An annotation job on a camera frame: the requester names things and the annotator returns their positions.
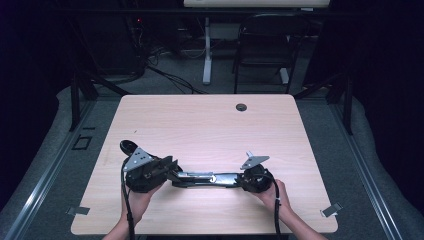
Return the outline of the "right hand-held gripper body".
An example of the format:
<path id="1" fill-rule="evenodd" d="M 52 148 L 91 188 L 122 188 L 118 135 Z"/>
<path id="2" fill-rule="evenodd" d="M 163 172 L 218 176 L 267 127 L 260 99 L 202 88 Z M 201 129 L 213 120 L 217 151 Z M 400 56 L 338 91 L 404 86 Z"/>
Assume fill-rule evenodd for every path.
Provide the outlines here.
<path id="1" fill-rule="evenodd" d="M 273 183 L 273 175 L 262 165 L 269 156 L 248 157 L 242 164 L 241 170 L 245 174 L 245 180 L 239 182 L 247 185 L 247 191 L 251 193 L 261 193 L 268 190 Z"/>

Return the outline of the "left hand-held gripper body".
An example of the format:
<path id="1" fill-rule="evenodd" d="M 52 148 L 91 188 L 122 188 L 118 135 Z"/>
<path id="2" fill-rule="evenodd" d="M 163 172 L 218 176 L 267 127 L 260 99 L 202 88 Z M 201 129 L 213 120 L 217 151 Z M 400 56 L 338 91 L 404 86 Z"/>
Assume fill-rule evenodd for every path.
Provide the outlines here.
<path id="1" fill-rule="evenodd" d="M 152 157 L 140 147 L 126 159 L 123 172 L 126 185 L 137 193 L 147 193 L 167 181 L 165 161 Z"/>

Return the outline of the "black stapler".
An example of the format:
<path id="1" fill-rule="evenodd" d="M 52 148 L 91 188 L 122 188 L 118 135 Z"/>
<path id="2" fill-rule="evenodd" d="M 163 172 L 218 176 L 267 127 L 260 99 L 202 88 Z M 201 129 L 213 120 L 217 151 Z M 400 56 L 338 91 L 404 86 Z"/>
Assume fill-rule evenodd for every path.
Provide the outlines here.
<path id="1" fill-rule="evenodd" d="M 120 149 L 124 154 L 127 155 L 127 158 L 135 151 L 137 147 L 139 146 L 130 140 L 122 140 L 120 142 Z M 172 182 L 169 180 L 174 187 L 188 188 L 197 186 L 219 186 L 226 188 L 235 188 L 236 184 L 238 183 L 235 180 L 238 173 L 185 172 L 179 165 L 177 170 L 179 171 L 178 175 L 181 181 Z"/>

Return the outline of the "person's right hand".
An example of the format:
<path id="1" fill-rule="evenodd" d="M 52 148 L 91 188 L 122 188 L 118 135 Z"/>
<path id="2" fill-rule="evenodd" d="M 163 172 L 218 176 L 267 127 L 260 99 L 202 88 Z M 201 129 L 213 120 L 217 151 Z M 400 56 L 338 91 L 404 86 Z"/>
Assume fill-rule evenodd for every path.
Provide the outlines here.
<path id="1" fill-rule="evenodd" d="M 286 192 L 285 184 L 279 179 L 276 179 L 275 185 L 272 185 L 268 190 L 261 193 L 254 193 L 254 196 L 261 200 L 265 207 L 271 212 L 275 210 L 276 200 L 279 199 L 278 216 L 283 222 L 290 219 L 294 214 Z"/>

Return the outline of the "person's left hand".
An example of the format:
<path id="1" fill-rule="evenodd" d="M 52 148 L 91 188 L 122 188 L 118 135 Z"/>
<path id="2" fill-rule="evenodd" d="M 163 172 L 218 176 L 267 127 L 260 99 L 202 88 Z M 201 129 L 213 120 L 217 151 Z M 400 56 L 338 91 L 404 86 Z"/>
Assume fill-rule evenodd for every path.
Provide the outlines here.
<path id="1" fill-rule="evenodd" d="M 146 212 L 151 198 L 160 188 L 161 185 L 155 187 L 147 193 L 137 193 L 130 191 L 129 188 L 126 188 L 127 196 L 121 196 L 121 217 L 125 217 L 127 219 L 127 207 L 130 207 L 133 223 L 137 225 L 141 221 L 144 213 Z"/>

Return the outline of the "grey tape piece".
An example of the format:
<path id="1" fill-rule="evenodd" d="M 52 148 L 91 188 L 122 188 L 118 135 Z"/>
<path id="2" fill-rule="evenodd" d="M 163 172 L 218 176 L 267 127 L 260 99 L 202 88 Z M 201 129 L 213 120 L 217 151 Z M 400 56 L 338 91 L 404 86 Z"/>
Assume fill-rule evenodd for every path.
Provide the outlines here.
<path id="1" fill-rule="evenodd" d="M 68 215 L 76 216 L 76 215 L 87 215 L 90 209 L 87 207 L 69 207 L 66 211 Z"/>
<path id="2" fill-rule="evenodd" d="M 342 209 L 343 209 L 343 206 L 339 202 L 337 202 L 325 208 L 324 210 L 321 210 L 320 213 L 323 217 L 328 218 L 330 216 L 336 216 L 338 212 Z"/>

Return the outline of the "black metal stand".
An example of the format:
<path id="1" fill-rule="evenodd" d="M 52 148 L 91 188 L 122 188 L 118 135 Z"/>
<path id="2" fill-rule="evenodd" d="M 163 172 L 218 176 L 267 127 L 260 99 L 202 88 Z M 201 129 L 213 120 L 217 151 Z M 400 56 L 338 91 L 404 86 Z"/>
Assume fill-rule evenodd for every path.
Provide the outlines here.
<path id="1" fill-rule="evenodd" d="M 343 112 L 342 112 L 342 124 L 349 135 L 352 135 L 352 103 L 353 103 L 353 80 L 347 73 L 336 73 L 328 79 L 313 84 L 306 90 L 294 95 L 295 99 L 303 99 L 319 89 L 330 86 L 330 90 L 326 95 L 326 101 L 328 104 L 336 104 L 343 99 Z"/>
<path id="2" fill-rule="evenodd" d="M 107 81 L 98 74 L 94 74 L 88 70 L 77 70 L 71 79 L 70 85 L 72 113 L 70 132 L 74 131 L 81 121 L 80 93 L 82 93 L 88 101 L 95 101 L 99 97 L 99 93 L 94 87 L 95 83 L 106 87 L 120 96 L 129 95 L 128 91 Z"/>

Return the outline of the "dark equipment with red light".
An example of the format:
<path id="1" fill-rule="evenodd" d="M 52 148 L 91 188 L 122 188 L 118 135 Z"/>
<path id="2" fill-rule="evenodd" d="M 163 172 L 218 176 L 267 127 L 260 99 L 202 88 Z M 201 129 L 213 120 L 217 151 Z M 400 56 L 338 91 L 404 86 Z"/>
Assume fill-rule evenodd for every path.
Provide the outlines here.
<path id="1" fill-rule="evenodd" d="M 146 69 L 147 57 L 145 47 L 142 43 L 144 30 L 141 19 L 137 17 L 126 17 L 125 21 L 130 36 L 130 42 L 135 53 L 137 63 L 136 72 L 142 76 Z"/>

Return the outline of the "black folding chair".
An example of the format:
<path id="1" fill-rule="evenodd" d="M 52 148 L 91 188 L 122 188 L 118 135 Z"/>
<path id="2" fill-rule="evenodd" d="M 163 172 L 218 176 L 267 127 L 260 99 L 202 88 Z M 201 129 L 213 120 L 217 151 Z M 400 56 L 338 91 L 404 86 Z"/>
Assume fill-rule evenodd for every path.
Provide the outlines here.
<path id="1" fill-rule="evenodd" d="M 238 92 L 239 69 L 274 68 L 276 74 L 285 69 L 291 88 L 301 43 L 310 29 L 303 16 L 262 13 L 247 17 L 239 26 L 232 73 L 234 92 Z"/>

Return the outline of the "black horizontal crossbar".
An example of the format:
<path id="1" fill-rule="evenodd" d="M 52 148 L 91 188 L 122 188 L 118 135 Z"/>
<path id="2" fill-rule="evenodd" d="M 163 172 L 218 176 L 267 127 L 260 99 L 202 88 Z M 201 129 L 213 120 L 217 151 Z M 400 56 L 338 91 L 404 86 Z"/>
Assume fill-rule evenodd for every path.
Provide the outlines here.
<path id="1" fill-rule="evenodd" d="M 171 16 L 221 16 L 221 15 L 252 15 L 256 13 L 277 13 L 283 15 L 305 14 L 311 16 L 324 16 L 331 14 L 329 11 L 302 11 L 289 9 L 235 9 L 235 8 L 184 8 L 184 9 L 55 9 L 56 13 L 67 15 L 171 15 Z"/>

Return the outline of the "black floor outlet frame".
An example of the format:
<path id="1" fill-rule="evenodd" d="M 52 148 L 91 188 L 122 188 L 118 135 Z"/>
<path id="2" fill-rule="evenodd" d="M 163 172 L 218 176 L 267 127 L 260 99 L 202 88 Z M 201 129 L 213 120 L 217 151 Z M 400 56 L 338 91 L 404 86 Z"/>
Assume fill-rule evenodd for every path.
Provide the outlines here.
<path id="1" fill-rule="evenodd" d="M 79 135 L 72 146 L 72 150 L 87 150 L 91 141 L 91 136 Z"/>

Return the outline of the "aluminium floor rail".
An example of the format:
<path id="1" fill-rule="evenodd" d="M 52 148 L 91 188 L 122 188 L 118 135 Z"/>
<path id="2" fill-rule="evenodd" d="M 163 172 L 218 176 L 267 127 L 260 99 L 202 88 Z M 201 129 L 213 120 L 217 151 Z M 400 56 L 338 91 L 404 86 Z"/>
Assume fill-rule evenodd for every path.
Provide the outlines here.
<path id="1" fill-rule="evenodd" d="M 353 162 L 361 179 L 362 185 L 368 195 L 369 201 L 376 213 L 380 225 L 386 235 L 387 240 L 404 240 L 397 224 L 379 190 L 374 177 L 366 163 L 364 155 L 353 134 L 350 134 L 342 121 L 342 111 L 337 105 L 330 105 L 330 111 L 335 118 L 339 131 L 347 142 L 353 155 Z"/>
<path id="2" fill-rule="evenodd" d="M 78 215 L 66 211 L 82 207 L 107 126 L 98 120 L 101 107 L 99 102 L 85 103 L 72 132 L 66 109 L 60 109 L 17 192 L 0 213 L 0 240 L 85 240 L 71 231 Z M 87 150 L 72 150 L 79 135 L 92 137 Z"/>

